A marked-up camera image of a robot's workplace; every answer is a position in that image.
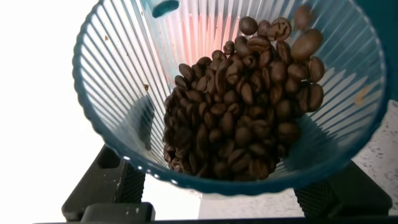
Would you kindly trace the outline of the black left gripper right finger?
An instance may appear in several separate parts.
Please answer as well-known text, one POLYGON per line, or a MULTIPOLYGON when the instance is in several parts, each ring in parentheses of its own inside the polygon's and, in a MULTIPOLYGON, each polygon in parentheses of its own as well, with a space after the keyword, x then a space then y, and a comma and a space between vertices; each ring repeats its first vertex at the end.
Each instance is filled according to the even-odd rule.
POLYGON ((387 216, 392 208, 391 197, 354 162, 294 193, 307 218, 387 216))

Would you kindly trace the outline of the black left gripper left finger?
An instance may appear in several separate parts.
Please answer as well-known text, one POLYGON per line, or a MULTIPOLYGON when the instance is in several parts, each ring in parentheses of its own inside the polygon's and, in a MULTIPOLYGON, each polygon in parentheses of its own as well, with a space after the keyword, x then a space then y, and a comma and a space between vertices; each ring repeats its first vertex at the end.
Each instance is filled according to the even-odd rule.
POLYGON ((96 203, 140 203, 146 175, 103 146, 84 176, 62 206, 66 220, 83 218, 96 203))

